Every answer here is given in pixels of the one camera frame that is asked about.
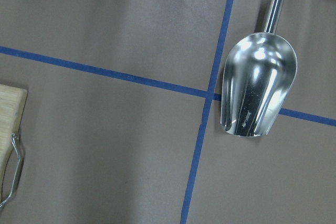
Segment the metal scoop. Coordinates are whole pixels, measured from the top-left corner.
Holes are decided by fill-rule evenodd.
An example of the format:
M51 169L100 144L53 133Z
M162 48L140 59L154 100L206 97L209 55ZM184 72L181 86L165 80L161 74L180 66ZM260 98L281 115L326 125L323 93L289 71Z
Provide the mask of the metal scoop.
M226 58L220 122L229 134L267 135L293 85L297 55L276 34L283 4L270 0L262 31L240 40Z

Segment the wooden cutting board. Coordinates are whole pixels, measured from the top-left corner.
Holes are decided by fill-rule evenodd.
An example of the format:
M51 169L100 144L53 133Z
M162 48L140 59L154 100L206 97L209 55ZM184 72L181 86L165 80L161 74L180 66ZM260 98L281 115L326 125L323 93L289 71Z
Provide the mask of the wooden cutting board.
M12 134L18 133L27 90L1 84L1 196L7 163L13 150Z

